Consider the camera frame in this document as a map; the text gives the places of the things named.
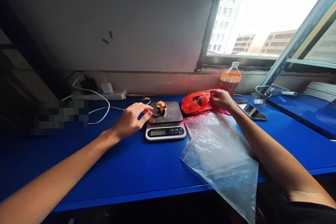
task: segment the white wall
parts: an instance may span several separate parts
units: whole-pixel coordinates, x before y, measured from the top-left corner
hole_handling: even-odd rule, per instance
[[[110,71],[193,71],[211,5],[211,0],[9,1],[55,67]]]

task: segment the white box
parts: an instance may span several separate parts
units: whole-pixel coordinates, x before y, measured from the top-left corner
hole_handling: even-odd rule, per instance
[[[311,82],[307,88],[321,91],[324,93],[336,95],[336,85],[328,84],[325,82]]]
[[[306,89],[303,93],[306,94],[306,95],[316,96],[318,98],[321,98],[323,100],[327,100],[329,102],[336,101],[336,95],[333,95],[333,94],[331,95],[331,94],[324,93],[324,92],[321,92],[321,91],[317,91],[317,90],[314,90],[314,89]]]

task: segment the blue desk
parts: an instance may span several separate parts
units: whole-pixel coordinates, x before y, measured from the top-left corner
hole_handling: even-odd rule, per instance
[[[272,96],[271,105],[321,135],[336,139],[336,105],[311,96]]]
[[[177,101],[182,96],[157,96],[152,101]],[[111,101],[126,108],[139,102],[138,97]],[[105,106],[104,101],[92,102],[92,108]],[[100,118],[103,110],[90,115]],[[0,150],[0,201],[26,183],[71,155],[108,129],[121,115],[111,110],[97,125],[73,129],[59,136],[11,139]],[[313,175],[336,171],[336,144],[270,108],[268,121],[258,122],[268,134],[287,148]],[[179,157],[187,140],[169,143],[145,142],[145,128],[109,150],[68,193],[54,211],[144,200],[149,198],[209,190],[182,164]],[[264,181],[259,175],[259,182]]]

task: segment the office building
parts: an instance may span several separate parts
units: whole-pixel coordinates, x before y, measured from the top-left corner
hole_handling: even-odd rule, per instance
[[[209,52],[231,53],[226,51],[233,23],[242,0],[220,0],[216,20],[210,38]]]
[[[255,34],[239,35],[236,39],[231,54],[236,54],[240,52],[249,52],[249,49],[251,48],[251,44],[255,37],[256,37]]]
[[[297,29],[271,32],[264,42],[260,53],[280,55],[296,31]]]

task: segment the plug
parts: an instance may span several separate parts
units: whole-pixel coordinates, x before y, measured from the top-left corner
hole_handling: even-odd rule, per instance
[[[111,82],[101,82],[100,85],[101,85],[101,88],[103,89],[103,93],[105,94],[113,93]]]

